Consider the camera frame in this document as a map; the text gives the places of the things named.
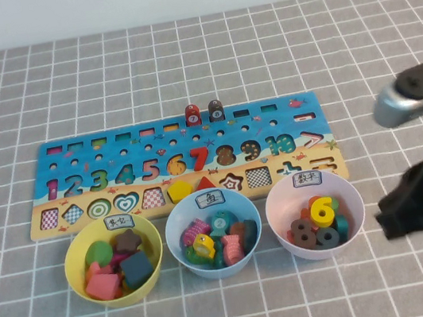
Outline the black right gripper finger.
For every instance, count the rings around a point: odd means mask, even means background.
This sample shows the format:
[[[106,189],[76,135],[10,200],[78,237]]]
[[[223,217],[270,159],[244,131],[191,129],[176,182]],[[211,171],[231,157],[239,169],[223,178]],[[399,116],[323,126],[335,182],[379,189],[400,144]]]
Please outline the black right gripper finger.
[[[422,230],[418,216],[412,215],[407,211],[394,213],[385,213],[383,211],[374,218],[381,227],[386,239],[390,241]]]
[[[399,181],[398,186],[378,202],[382,215],[399,215],[406,212],[418,211],[420,206],[415,199],[419,173],[406,172]]]

